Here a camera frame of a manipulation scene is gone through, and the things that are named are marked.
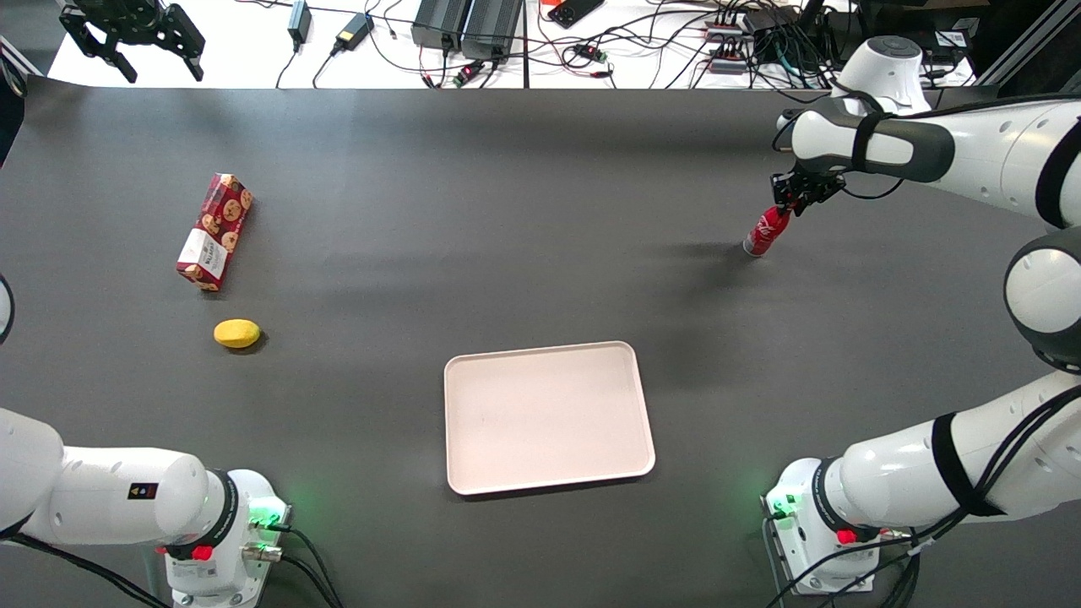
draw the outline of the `cookie box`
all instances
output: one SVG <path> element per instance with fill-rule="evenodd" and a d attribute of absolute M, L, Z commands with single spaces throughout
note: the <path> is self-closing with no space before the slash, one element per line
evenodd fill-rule
<path fill-rule="evenodd" d="M 176 260 L 176 272 L 203 291 L 222 289 L 225 270 L 255 198 L 229 173 L 215 173 L 196 225 Z"/>

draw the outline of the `dark gray tabletop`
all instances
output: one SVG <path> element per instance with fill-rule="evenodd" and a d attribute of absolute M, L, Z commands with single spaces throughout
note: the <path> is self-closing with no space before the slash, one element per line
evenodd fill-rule
<path fill-rule="evenodd" d="M 1050 371 L 1001 298 L 1038 222 L 906 184 L 811 209 L 762 260 L 738 250 L 791 162 L 769 149 L 779 95 L 32 93 L 0 170 L 18 306 L 0 404 L 69 445 L 266 474 L 350 608 L 760 607 L 758 495 L 789 461 Z M 215 171 L 258 202 L 203 295 L 173 264 Z M 230 317 L 266 345 L 226 353 L 211 332 Z M 602 340 L 638 353 L 656 468 L 455 495 L 443 365 Z M 1076 605 L 1079 513 L 961 527 L 925 554 L 913 606 Z M 145 580 L 134 548 L 77 551 Z M 296 572 L 271 578 L 265 606 L 317 605 Z M 13 547 L 0 594 L 130 605 Z"/>

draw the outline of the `green led light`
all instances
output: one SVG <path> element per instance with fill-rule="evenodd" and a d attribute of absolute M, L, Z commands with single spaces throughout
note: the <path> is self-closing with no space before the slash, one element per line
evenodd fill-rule
<path fill-rule="evenodd" d="M 248 506 L 248 519 L 257 526 L 270 526 L 282 520 L 285 503 L 278 497 L 254 499 Z"/>

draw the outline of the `white tray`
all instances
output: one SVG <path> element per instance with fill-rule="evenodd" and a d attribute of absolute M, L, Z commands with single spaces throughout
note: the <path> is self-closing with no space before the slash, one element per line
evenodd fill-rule
<path fill-rule="evenodd" d="M 633 477 L 656 461 L 625 342 L 463 355 L 443 388 L 446 481 L 459 494 Z"/>

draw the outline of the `red button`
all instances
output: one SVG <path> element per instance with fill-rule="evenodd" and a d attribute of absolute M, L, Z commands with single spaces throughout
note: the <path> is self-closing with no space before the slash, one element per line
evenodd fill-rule
<path fill-rule="evenodd" d="M 191 550 L 191 559 L 197 561 L 206 561 L 213 553 L 214 547 L 204 544 L 199 545 Z"/>
<path fill-rule="evenodd" d="M 853 530 L 838 530 L 837 542 L 841 544 L 852 544 L 856 542 L 856 532 Z"/>

